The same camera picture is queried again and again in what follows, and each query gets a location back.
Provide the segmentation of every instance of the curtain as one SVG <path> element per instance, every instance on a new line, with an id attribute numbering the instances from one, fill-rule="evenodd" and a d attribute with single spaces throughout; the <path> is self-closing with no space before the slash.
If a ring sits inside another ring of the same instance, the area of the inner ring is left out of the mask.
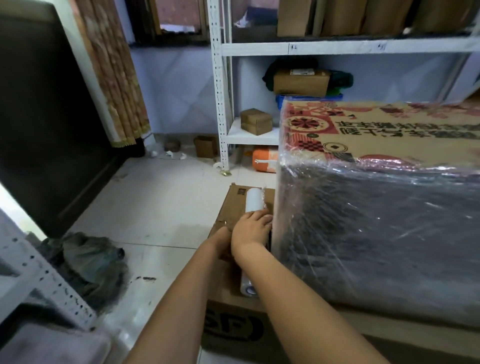
<path id="1" fill-rule="evenodd" d="M 114 147 L 135 144 L 150 131 L 144 99 L 114 0 L 70 0 L 112 125 L 104 125 Z"/>

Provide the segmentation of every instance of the plastic-wrapped box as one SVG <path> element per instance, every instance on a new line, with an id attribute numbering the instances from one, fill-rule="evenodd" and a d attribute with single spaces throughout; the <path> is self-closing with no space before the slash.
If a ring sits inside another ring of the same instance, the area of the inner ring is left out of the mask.
<path id="1" fill-rule="evenodd" d="M 285 101 L 272 253 L 330 303 L 480 327 L 479 117 Z"/>

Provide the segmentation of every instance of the person's right arm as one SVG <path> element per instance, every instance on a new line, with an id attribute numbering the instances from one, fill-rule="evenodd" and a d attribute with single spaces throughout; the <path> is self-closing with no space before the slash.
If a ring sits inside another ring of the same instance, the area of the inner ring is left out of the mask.
<path id="1" fill-rule="evenodd" d="M 264 247 L 268 210 L 245 214 L 232 234 L 232 254 L 253 283 L 293 364 L 387 364 L 325 300 Z"/>

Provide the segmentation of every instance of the metal shelving unit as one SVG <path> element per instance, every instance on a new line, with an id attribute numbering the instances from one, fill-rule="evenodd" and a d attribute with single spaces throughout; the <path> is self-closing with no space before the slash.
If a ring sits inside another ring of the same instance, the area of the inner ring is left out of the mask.
<path id="1" fill-rule="evenodd" d="M 0 209 L 0 322 L 21 303 L 53 307 L 75 327 L 88 330 L 95 311 L 32 246 Z M 12 273 L 6 275 L 5 269 Z"/>
<path id="2" fill-rule="evenodd" d="M 234 120 L 232 57 L 280 55 L 341 55 L 341 54 L 393 54 L 393 53 L 459 53 L 439 96 L 446 99 L 448 92 L 463 68 L 468 54 L 480 51 L 480 12 L 470 36 L 430 37 L 373 40 L 335 40 L 328 38 L 305 42 L 233 43 L 231 0 L 208 0 L 210 42 L 214 71 L 220 165 L 222 173 L 229 174 L 228 145 L 278 145 L 278 128 L 264 135 L 253 135 L 240 128 Z"/>

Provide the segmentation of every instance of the person's left hand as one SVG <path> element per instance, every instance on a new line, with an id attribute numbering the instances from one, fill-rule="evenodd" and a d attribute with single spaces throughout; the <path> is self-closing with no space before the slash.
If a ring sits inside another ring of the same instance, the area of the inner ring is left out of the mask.
<path id="1" fill-rule="evenodd" d="M 214 245 L 218 257 L 230 253 L 230 242 L 232 240 L 232 232 L 223 226 L 216 231 L 210 238 L 208 238 Z"/>

